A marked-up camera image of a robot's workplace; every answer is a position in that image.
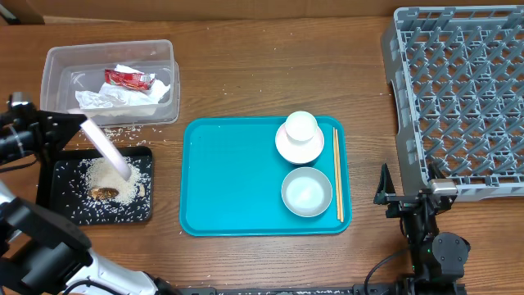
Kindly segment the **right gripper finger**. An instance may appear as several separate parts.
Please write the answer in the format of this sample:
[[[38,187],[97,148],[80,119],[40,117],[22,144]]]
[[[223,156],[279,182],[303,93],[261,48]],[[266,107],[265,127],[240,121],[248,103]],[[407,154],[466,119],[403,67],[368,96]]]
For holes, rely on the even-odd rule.
[[[394,184],[391,179],[391,174],[386,163],[382,165],[381,175],[377,191],[373,199],[374,204],[388,204],[392,197],[396,196]]]
[[[428,168],[428,179],[434,180],[434,179],[445,179],[444,174],[441,172],[439,167],[436,163],[430,162],[427,166]]]

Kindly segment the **white rice pile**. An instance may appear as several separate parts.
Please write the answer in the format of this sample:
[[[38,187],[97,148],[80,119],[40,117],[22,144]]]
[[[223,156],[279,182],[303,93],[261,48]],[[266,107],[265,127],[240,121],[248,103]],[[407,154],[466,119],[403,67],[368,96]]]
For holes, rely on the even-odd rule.
[[[142,182],[142,172],[135,166],[129,157],[126,157],[132,174],[129,180],[123,180],[118,172],[104,158],[82,160],[81,168],[86,168],[83,180],[88,189],[88,196],[93,188],[115,188],[119,195],[114,199],[97,200],[101,202],[116,202],[121,205],[129,205],[139,197],[145,197],[146,185]]]

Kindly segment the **white napkin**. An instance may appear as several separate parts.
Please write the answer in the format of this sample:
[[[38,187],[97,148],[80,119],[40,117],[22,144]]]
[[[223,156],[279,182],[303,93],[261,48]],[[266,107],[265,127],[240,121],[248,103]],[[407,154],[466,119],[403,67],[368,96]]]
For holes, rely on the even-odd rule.
[[[144,73],[134,68],[117,65],[114,69],[124,73]],[[158,104],[160,100],[170,91],[170,84],[165,84],[156,78],[150,90],[137,91],[120,86],[102,84],[100,90],[95,93],[92,91],[76,91],[75,98],[81,109],[98,109],[112,107],[136,107]]]

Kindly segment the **brown food scrap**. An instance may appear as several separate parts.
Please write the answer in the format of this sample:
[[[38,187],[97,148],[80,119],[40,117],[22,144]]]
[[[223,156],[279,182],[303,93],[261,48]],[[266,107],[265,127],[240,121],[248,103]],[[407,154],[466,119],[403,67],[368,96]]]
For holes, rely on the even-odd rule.
[[[119,191],[115,188],[93,188],[89,194],[95,200],[109,200],[117,197]]]

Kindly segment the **large white plate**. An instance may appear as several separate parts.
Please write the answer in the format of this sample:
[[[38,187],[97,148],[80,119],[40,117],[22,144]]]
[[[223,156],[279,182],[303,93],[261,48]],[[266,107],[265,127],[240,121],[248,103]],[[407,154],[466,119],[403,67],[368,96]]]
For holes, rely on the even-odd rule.
[[[80,124],[81,130],[87,135],[88,139],[103,157],[111,163],[120,177],[125,181],[129,180],[132,171],[128,163],[98,125],[80,109],[70,109],[67,113],[85,117],[84,121]]]

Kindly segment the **grey bowl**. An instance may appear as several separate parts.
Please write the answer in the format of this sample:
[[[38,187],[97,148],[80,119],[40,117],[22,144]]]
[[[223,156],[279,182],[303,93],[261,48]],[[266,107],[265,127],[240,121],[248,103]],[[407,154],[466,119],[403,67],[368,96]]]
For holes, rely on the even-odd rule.
[[[332,185],[328,177],[313,167],[299,167],[282,182],[282,201],[293,214],[312,218],[323,214],[332,202]]]

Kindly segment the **red snack wrapper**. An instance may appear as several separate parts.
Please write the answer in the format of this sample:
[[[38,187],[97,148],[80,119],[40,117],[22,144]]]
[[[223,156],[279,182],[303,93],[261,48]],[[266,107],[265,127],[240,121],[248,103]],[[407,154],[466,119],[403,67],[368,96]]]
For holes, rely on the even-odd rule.
[[[146,91],[150,90],[156,81],[155,74],[124,73],[117,70],[105,69],[105,81],[108,84],[127,89]]]

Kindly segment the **white cup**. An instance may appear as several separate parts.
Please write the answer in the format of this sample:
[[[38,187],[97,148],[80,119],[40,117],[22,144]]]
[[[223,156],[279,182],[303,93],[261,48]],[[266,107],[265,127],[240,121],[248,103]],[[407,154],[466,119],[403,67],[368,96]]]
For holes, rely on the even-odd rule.
[[[292,112],[284,124],[287,135],[294,141],[307,142],[316,134],[318,123],[307,111]]]

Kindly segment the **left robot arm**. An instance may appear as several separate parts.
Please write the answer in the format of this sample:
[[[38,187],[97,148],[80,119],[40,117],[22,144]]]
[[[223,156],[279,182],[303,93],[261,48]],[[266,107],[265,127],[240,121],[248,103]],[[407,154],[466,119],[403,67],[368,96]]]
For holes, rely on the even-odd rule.
[[[10,95],[1,114],[1,171],[17,170],[16,161],[32,156],[40,164],[38,192],[50,192],[52,169],[62,149],[83,130],[120,176],[128,178],[124,158],[81,111],[40,111],[23,93]],[[20,294],[170,294],[181,291],[146,272],[124,268],[99,256],[77,225],[46,207],[1,187],[1,252],[19,234],[29,241],[1,257],[1,287]]]

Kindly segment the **black tray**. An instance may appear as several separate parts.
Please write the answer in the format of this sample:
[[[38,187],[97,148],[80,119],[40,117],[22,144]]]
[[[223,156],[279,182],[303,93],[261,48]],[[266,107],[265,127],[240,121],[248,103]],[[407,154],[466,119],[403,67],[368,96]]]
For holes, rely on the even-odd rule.
[[[76,225],[112,225],[145,222],[152,215],[152,189],[154,161],[148,147],[121,147],[124,158],[142,172],[146,185],[145,197],[139,197],[129,205],[101,202],[88,196],[83,180],[86,168],[79,166],[82,160],[103,158],[95,149],[59,152],[55,159],[49,207]]]

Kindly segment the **right wooden chopstick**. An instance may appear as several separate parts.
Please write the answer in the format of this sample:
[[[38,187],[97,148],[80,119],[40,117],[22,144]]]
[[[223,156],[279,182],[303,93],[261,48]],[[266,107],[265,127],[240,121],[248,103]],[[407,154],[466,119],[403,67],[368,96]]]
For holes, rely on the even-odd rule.
[[[337,185],[337,217],[342,223],[344,221],[343,201],[342,201],[342,187],[341,187],[341,158],[340,158],[340,142],[338,130],[334,128],[334,153],[335,153],[335,168],[336,168],[336,185]]]

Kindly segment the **wooden chopstick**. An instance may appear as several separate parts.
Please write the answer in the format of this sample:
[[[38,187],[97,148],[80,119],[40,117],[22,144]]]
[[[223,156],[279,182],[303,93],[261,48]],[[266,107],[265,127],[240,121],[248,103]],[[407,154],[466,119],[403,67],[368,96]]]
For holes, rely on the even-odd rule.
[[[335,190],[336,190],[336,204],[337,204],[337,219],[342,222],[341,216],[341,192],[340,192],[340,159],[339,159],[339,142],[337,129],[333,127],[333,153],[334,153],[334,169],[335,169]]]
[[[341,187],[341,158],[340,158],[340,142],[338,130],[334,128],[334,153],[335,153],[335,168],[336,168],[336,185],[337,185],[337,217],[342,223],[344,221],[343,201],[342,201],[342,187]]]

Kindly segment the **clear plastic bin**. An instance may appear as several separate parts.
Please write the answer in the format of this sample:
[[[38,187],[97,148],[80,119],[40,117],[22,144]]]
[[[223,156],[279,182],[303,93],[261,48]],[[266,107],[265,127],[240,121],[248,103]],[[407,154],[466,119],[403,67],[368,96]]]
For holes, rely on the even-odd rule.
[[[147,40],[49,50],[40,108],[81,110],[100,126],[158,125],[178,119],[180,83],[170,41]]]

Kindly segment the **teal serving tray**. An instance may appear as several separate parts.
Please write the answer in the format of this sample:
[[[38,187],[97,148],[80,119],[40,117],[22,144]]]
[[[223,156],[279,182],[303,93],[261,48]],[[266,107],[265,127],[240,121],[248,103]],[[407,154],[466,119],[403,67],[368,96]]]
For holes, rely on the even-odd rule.
[[[191,122],[183,137],[179,223],[192,236],[339,234],[352,208],[346,141],[339,139],[344,219],[337,205],[301,217],[282,200],[282,182],[295,169],[278,152],[283,116],[215,117]]]

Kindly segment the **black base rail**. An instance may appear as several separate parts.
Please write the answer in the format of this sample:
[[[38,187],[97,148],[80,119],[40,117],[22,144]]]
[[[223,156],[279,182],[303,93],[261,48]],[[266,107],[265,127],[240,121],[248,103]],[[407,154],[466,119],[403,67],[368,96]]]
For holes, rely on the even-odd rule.
[[[178,291],[183,295],[365,295],[362,284],[327,288],[180,288]]]

